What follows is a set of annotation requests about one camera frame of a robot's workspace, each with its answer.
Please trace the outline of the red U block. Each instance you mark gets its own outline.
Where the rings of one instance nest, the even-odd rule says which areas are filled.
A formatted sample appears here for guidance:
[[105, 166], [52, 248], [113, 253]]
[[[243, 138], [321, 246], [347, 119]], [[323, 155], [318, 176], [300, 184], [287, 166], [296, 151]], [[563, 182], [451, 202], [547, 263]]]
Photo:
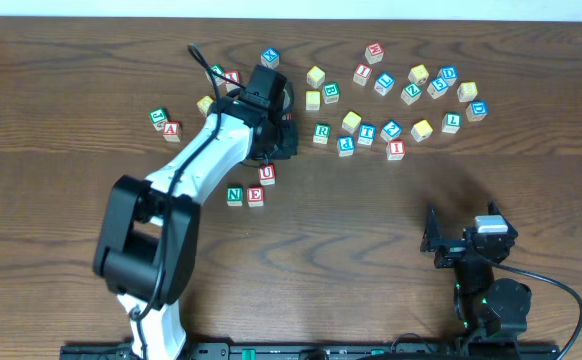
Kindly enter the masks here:
[[258, 169], [259, 181], [262, 186], [274, 185], [276, 182], [275, 167], [273, 164]]

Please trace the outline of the red E block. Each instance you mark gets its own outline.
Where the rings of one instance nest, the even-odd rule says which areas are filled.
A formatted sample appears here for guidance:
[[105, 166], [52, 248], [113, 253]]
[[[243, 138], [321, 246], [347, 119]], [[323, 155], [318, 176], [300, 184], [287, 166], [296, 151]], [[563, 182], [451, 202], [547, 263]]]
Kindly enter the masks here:
[[246, 195], [249, 207], [259, 207], [264, 205], [264, 189], [261, 186], [249, 187]]

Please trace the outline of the green N block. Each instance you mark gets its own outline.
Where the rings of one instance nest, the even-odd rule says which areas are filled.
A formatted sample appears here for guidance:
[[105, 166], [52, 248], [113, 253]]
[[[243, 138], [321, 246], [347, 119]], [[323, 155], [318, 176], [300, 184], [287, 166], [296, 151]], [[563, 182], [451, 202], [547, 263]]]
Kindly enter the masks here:
[[240, 207], [243, 205], [243, 189], [241, 187], [228, 187], [226, 201], [231, 207]]

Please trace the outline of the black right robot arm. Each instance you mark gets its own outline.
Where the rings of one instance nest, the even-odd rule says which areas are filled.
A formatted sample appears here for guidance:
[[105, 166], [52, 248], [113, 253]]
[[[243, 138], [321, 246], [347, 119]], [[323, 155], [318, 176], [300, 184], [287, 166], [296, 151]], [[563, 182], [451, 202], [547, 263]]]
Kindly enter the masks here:
[[516, 339], [527, 330], [530, 288], [510, 278], [497, 279], [493, 272], [510, 255], [517, 237], [493, 202], [487, 214], [475, 217], [474, 225], [454, 240], [443, 238], [434, 209], [427, 209], [420, 251], [434, 255], [435, 268], [454, 270], [455, 311], [468, 332]]

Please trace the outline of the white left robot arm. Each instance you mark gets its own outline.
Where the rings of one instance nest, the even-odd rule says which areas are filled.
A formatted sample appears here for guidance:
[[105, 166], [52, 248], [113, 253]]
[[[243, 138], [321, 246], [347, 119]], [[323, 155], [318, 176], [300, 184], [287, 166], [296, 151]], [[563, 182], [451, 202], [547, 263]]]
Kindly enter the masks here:
[[129, 318], [138, 359], [176, 359], [186, 343], [179, 298], [195, 266], [201, 207], [224, 176], [247, 159], [297, 153], [293, 97], [279, 104], [242, 94], [215, 102], [191, 142], [139, 180], [114, 184], [93, 271]]

